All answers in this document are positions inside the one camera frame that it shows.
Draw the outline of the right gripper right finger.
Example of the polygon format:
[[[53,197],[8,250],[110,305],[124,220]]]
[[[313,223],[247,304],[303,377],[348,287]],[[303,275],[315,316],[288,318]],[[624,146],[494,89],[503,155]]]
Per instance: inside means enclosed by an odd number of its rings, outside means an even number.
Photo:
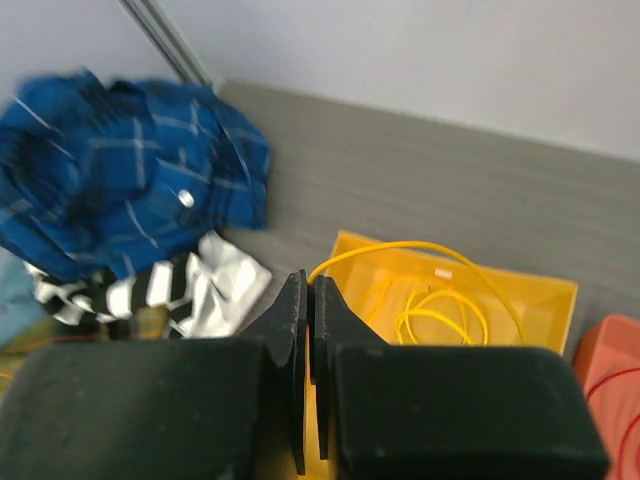
[[[319,455],[333,479],[601,479],[578,380],[537,347],[398,346],[314,282]]]

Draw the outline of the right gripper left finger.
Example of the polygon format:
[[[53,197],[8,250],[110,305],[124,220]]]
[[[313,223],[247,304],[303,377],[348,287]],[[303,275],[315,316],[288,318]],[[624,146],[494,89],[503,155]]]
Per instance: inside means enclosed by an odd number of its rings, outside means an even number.
[[[56,343],[1,402],[5,479],[294,479],[305,471],[307,281],[226,338]]]

